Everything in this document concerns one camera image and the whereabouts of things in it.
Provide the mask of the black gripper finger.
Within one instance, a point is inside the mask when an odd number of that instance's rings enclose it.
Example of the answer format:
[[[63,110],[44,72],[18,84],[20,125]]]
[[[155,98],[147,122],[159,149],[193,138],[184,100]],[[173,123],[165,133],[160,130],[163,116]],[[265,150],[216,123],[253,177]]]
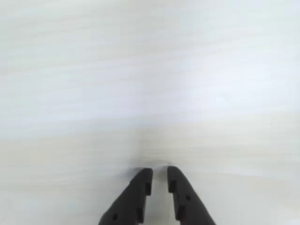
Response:
[[[140,225],[144,223],[146,198],[151,195],[153,170],[143,168],[129,182],[102,215],[99,225]]]
[[[167,168],[168,192],[173,195],[175,219],[181,225],[215,225],[203,202],[183,174],[175,167]]]

